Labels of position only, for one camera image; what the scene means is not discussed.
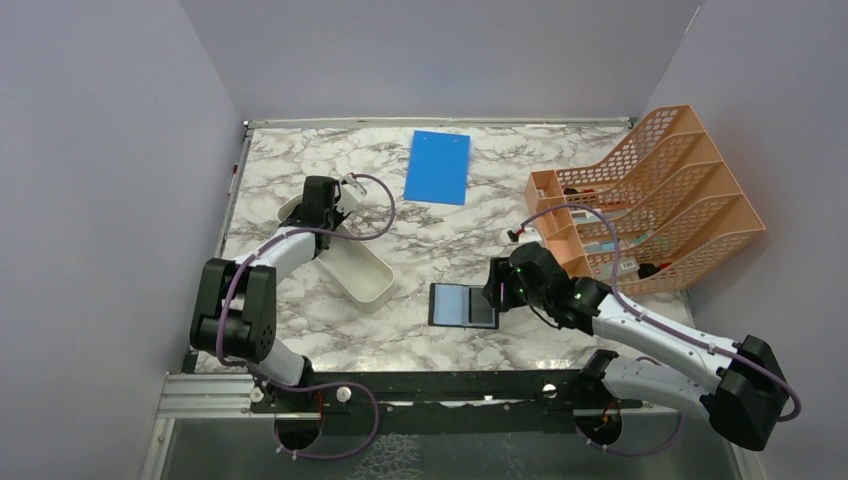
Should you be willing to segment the black leather card holder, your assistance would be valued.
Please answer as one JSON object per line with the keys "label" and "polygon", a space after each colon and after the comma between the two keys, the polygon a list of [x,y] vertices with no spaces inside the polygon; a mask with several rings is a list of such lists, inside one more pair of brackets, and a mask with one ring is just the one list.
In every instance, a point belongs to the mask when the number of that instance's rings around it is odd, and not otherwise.
{"label": "black leather card holder", "polygon": [[493,324],[474,325],[467,321],[468,293],[473,285],[431,283],[429,288],[428,320],[433,327],[496,330],[499,313],[495,311]]}

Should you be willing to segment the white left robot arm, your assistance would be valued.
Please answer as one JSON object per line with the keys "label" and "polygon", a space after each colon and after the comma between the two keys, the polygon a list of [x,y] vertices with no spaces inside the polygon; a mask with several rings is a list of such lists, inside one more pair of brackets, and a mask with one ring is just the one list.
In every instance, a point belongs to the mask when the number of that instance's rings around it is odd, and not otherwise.
{"label": "white left robot arm", "polygon": [[277,383],[276,396],[298,411],[313,401],[310,361],[276,338],[277,286],[330,246],[365,191],[355,179],[309,176],[300,203],[272,236],[233,260],[212,258],[202,269],[190,345],[226,366],[245,365]]}

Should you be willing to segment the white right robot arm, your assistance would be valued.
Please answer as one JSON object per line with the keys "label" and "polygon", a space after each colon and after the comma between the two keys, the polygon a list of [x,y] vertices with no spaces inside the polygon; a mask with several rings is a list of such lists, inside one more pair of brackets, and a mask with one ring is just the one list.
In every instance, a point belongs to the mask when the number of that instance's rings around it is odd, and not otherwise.
{"label": "white right robot arm", "polygon": [[644,362],[596,351],[576,383],[579,398],[589,406],[649,402],[702,418],[725,440],[762,451],[792,399],[764,340],[749,335],[736,342],[676,326],[607,283],[569,276],[537,242],[491,259],[483,296],[498,313],[528,307],[546,314],[557,329],[612,340],[649,356]]}

